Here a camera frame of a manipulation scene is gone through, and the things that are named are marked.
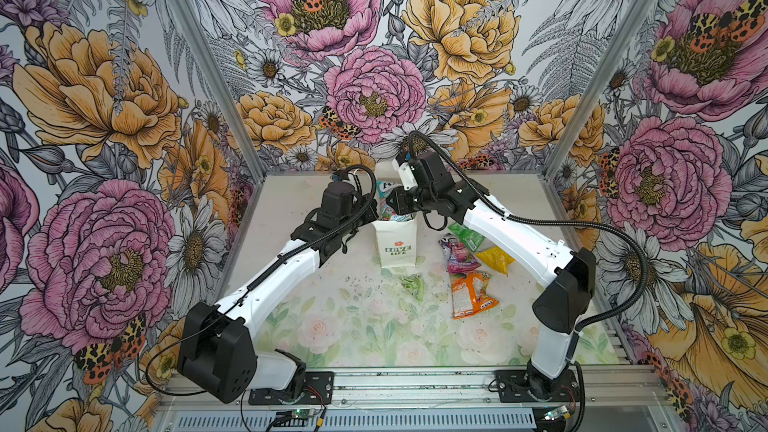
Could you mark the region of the purple pink snack bag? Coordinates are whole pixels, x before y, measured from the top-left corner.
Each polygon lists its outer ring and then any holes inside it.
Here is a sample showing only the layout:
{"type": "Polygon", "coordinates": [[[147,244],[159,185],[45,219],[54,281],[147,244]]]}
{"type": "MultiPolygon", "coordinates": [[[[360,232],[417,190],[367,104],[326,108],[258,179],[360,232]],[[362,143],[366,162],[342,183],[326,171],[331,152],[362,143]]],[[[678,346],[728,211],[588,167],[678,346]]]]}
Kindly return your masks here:
{"type": "Polygon", "coordinates": [[[447,261],[448,273],[472,272],[481,266],[469,248],[454,235],[450,233],[443,235],[439,240],[439,245],[447,261]]]}

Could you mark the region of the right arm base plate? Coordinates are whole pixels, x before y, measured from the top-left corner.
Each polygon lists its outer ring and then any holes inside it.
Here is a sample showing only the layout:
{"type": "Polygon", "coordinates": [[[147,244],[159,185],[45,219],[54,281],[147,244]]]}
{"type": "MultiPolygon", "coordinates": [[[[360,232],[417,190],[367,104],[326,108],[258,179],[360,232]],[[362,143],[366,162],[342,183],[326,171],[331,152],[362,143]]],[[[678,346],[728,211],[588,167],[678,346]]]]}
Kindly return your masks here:
{"type": "Polygon", "coordinates": [[[495,370],[489,389],[502,403],[575,403],[583,392],[580,379],[569,368],[555,379],[533,369],[495,370]]]}

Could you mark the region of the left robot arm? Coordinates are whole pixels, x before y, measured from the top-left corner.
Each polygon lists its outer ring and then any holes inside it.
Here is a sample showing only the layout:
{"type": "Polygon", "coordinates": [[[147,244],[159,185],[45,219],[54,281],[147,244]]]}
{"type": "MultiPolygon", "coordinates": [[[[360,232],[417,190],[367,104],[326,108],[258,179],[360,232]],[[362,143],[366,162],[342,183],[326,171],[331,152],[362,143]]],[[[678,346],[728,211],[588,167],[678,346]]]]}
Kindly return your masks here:
{"type": "Polygon", "coordinates": [[[213,305],[199,303],[185,318],[177,370],[223,403],[265,392],[284,401],[305,388],[306,364],[283,351],[260,351],[256,335],[280,302],[319,270],[362,227],[376,221],[375,191],[330,183],[319,207],[292,232],[277,256],[246,285],[213,305]]]}

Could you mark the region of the white paper bag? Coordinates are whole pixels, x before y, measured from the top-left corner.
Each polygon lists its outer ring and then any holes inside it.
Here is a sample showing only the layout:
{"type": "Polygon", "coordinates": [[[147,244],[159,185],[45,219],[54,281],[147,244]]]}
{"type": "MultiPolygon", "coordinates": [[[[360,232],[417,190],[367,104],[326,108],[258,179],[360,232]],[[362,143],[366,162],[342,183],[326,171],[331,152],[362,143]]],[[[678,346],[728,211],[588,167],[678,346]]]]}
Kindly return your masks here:
{"type": "Polygon", "coordinates": [[[414,267],[417,258],[417,220],[373,222],[382,268],[414,267]]]}

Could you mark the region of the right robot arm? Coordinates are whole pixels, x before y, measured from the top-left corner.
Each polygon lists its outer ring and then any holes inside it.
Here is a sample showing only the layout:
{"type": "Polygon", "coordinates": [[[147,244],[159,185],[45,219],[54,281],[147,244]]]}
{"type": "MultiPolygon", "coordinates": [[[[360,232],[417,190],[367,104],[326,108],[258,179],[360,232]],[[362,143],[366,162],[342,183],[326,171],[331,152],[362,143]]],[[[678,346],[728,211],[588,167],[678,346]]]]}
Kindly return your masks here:
{"type": "Polygon", "coordinates": [[[553,398],[568,379],[578,342],[575,331],[594,295],[595,258],[574,251],[531,225],[512,219],[496,197],[472,179],[456,182],[450,174],[436,179],[401,172],[400,185],[387,198],[398,213],[436,212],[491,240],[523,266],[544,290],[532,310],[539,334],[528,362],[523,387],[532,397],[553,398]]]}

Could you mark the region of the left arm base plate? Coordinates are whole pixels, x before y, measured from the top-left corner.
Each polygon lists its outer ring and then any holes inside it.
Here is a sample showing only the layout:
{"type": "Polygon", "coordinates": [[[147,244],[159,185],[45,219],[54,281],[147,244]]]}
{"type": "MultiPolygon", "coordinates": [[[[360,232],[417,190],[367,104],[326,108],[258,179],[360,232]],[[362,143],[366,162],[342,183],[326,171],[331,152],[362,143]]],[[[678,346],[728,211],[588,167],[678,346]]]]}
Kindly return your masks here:
{"type": "Polygon", "coordinates": [[[284,390],[252,389],[247,402],[252,406],[330,405],[334,379],[333,372],[310,370],[284,390]]]}

